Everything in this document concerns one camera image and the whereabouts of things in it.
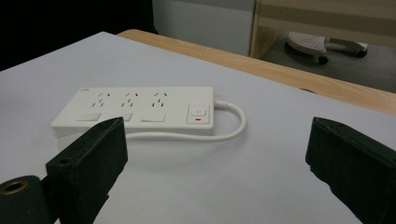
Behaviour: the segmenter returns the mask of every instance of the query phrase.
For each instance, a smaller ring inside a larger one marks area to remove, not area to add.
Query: bolt hole
[[[28,182],[26,180],[14,181],[6,185],[4,188],[0,189],[0,193],[3,195],[18,193],[21,190],[25,189],[27,185]]]
[[[64,158],[64,159],[61,159],[61,160],[59,161],[59,163],[60,163],[61,165],[67,165],[67,164],[69,164],[70,162],[72,162],[72,159],[70,159],[70,158]]]

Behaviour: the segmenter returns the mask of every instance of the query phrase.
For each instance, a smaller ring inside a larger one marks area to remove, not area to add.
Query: cable
[[[233,105],[231,103],[225,101],[215,101],[215,108],[224,108],[231,109],[240,118],[240,124],[237,129],[235,129],[232,133],[219,135],[219,136],[207,136],[207,135],[193,135],[193,134],[184,134],[184,133],[155,133],[155,132],[146,132],[146,133],[128,133],[126,134],[127,139],[134,140],[184,140],[184,141],[198,141],[198,142],[221,142],[232,139],[244,131],[247,126],[247,118],[244,111],[239,108],[237,105]]]

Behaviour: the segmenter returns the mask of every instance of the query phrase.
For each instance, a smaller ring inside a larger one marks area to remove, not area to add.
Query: power outlet
[[[209,135],[214,121],[211,87],[83,88],[51,123],[57,137],[85,133],[123,117],[126,133]]]

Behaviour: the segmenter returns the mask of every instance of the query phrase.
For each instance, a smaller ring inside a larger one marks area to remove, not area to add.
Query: black object
[[[396,151],[343,123],[314,118],[305,160],[362,223],[396,223]]]
[[[123,119],[96,124],[47,164],[0,185],[0,223],[91,224],[128,161]]]
[[[327,57],[319,57],[318,60],[321,64],[325,64],[329,62],[329,59]]]
[[[359,50],[358,53],[356,54],[357,58],[364,58],[367,55],[368,50]]]
[[[0,71],[99,32],[158,34],[151,0],[3,1],[0,21]]]

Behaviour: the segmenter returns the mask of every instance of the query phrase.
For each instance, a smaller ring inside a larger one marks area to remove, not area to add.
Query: white table surface
[[[247,129],[219,143],[128,141],[95,223],[360,223],[304,160],[313,117],[396,148],[396,117],[100,33],[0,73],[0,183],[46,175],[50,123],[83,87],[212,86]],[[215,112],[216,134],[237,127]]]

